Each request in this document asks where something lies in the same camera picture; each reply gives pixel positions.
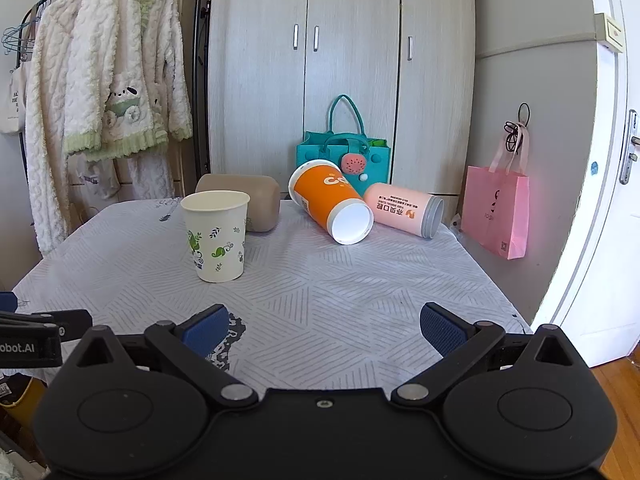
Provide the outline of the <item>white paper cup green print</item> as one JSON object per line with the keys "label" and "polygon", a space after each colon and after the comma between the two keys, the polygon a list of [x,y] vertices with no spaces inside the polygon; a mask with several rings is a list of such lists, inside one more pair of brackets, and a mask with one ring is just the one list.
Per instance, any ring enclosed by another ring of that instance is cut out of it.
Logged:
{"label": "white paper cup green print", "polygon": [[186,235],[198,277],[225,283],[244,271],[247,208],[250,196],[240,191],[205,191],[181,202]]}

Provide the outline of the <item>pink cylindrical cup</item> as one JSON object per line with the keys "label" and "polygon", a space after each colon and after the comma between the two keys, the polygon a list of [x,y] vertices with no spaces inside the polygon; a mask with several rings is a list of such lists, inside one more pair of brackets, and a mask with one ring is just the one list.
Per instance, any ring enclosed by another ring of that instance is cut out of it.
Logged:
{"label": "pink cylindrical cup", "polygon": [[435,195],[373,183],[363,195],[373,210],[374,221],[383,226],[430,240],[442,223],[444,201]]}

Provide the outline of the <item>beige cylindrical cup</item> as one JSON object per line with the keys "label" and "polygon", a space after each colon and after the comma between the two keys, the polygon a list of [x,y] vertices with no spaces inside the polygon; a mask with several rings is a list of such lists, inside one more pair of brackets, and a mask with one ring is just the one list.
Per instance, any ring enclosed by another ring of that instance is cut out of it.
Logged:
{"label": "beige cylindrical cup", "polygon": [[247,206],[247,232],[269,232],[279,221],[281,190],[278,182],[272,177],[204,174],[198,180],[195,191],[238,191],[250,196]]}

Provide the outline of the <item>orange paper cup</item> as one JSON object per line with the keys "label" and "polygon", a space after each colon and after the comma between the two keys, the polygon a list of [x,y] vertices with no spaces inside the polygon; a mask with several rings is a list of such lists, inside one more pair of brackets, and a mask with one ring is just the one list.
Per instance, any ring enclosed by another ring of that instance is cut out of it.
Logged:
{"label": "orange paper cup", "polygon": [[288,194],[338,244],[357,244],[372,229],[371,208],[329,160],[297,167],[288,181]]}

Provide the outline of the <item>white patterned tablecloth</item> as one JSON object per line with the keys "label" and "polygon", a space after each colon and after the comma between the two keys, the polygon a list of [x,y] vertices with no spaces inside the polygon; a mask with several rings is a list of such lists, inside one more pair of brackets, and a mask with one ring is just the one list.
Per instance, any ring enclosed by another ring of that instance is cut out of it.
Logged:
{"label": "white patterned tablecloth", "polygon": [[375,226],[362,242],[342,246],[285,202],[277,226],[248,234],[245,248],[239,278],[205,283],[176,200],[119,203],[43,258],[15,295],[23,312],[85,309],[119,334],[223,304],[232,334],[213,363],[258,392],[393,390],[438,361],[420,332],[427,302],[468,322],[528,330],[446,228],[424,240]]}

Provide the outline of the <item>pink paper gift bag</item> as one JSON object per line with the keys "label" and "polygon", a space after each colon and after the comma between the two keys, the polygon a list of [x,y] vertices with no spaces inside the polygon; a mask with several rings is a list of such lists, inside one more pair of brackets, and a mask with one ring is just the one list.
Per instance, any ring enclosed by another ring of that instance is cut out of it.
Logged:
{"label": "pink paper gift bag", "polygon": [[466,170],[461,216],[467,237],[506,260],[525,256],[529,233],[529,133],[521,122],[514,132],[513,152],[507,133],[488,167]]}

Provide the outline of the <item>white fluffy robe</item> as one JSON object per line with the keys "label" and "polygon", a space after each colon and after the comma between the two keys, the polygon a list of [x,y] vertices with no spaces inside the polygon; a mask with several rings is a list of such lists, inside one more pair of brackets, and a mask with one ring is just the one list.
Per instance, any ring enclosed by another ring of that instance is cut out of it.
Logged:
{"label": "white fluffy robe", "polygon": [[40,252],[72,232],[63,150],[70,40],[80,0],[56,0],[38,25],[26,84],[25,141],[30,208]]}

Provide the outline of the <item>white door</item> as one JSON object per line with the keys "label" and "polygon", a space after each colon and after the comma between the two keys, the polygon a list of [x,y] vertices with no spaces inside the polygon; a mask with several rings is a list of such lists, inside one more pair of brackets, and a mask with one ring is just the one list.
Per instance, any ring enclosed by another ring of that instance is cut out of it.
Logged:
{"label": "white door", "polygon": [[596,105],[572,226],[534,326],[591,366],[639,342],[639,0],[593,0]]}

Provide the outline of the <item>white canvas tote bag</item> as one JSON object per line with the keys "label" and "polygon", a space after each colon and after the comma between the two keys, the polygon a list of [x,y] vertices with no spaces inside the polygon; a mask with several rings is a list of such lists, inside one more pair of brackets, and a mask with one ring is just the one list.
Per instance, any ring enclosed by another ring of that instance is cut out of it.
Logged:
{"label": "white canvas tote bag", "polygon": [[1,124],[3,134],[17,134],[23,131],[26,108],[26,65],[14,68],[8,85],[1,93]]}

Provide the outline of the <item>teal tote bag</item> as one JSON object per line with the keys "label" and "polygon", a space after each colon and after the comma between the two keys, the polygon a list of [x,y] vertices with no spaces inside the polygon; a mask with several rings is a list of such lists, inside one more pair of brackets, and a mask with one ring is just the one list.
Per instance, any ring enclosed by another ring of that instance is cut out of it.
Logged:
{"label": "teal tote bag", "polygon": [[[341,100],[345,100],[352,109],[356,119],[356,132],[336,133],[333,129],[333,115]],[[304,133],[303,142],[295,149],[297,167],[316,159],[333,162],[360,195],[372,184],[388,182],[392,158],[390,146],[385,139],[366,135],[360,111],[350,96],[340,94],[333,100],[326,123],[326,132]]]}

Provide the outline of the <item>white green fluffy pajama top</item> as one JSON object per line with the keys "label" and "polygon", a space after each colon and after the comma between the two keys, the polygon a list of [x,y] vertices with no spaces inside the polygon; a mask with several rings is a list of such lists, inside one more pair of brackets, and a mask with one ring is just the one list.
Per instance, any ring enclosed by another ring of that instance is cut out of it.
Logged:
{"label": "white green fluffy pajama top", "polygon": [[66,75],[65,154],[128,157],[192,134],[176,0],[81,0]]}

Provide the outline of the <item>grey wooden wardrobe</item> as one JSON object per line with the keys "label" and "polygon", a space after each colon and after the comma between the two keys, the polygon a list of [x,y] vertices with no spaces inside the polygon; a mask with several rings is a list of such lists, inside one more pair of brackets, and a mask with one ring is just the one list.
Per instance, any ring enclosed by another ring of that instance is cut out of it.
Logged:
{"label": "grey wooden wardrobe", "polygon": [[456,196],[471,122],[475,0],[210,0],[209,168],[288,182],[307,131],[363,126],[390,180]]}

